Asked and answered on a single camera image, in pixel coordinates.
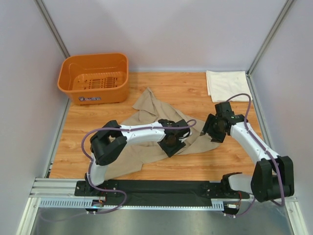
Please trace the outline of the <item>beige t shirt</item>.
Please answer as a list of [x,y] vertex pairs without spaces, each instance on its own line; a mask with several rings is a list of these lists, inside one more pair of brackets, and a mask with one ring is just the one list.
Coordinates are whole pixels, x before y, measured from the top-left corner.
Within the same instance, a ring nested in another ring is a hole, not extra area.
[[[170,104],[157,99],[150,88],[142,93],[133,108],[137,112],[123,121],[123,124],[149,124],[159,119],[191,119]],[[189,165],[195,170],[200,169],[198,164],[219,147],[209,136],[200,135],[203,126],[204,122],[197,120],[197,124],[191,129],[192,135],[185,141],[186,146],[172,157],[168,157],[154,141],[126,146],[117,160],[108,166],[105,178],[127,179],[130,175],[138,174],[143,180],[190,180],[191,177],[184,174],[183,169]]]

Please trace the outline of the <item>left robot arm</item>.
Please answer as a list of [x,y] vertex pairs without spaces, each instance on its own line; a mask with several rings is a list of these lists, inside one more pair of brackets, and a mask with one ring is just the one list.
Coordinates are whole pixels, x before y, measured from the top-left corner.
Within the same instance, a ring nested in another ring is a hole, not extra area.
[[186,146],[185,140],[192,135],[191,128],[196,123],[194,119],[177,122],[160,119],[149,124],[127,126],[111,120],[102,128],[90,131],[81,142],[83,153],[90,159],[86,191],[91,196],[102,193],[108,165],[117,160],[127,145],[156,142],[168,157],[172,157]]

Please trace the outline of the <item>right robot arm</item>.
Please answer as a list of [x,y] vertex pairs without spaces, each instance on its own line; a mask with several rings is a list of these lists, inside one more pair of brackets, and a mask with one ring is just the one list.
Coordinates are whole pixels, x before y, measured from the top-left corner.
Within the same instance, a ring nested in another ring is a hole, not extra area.
[[220,191],[232,197],[238,191],[252,194],[257,201],[273,201],[294,195],[293,162],[280,156],[254,132],[244,115],[235,114],[229,102],[215,105],[216,114],[209,114],[201,135],[212,142],[223,143],[226,136],[235,139],[255,164],[252,176],[241,172],[225,174]]

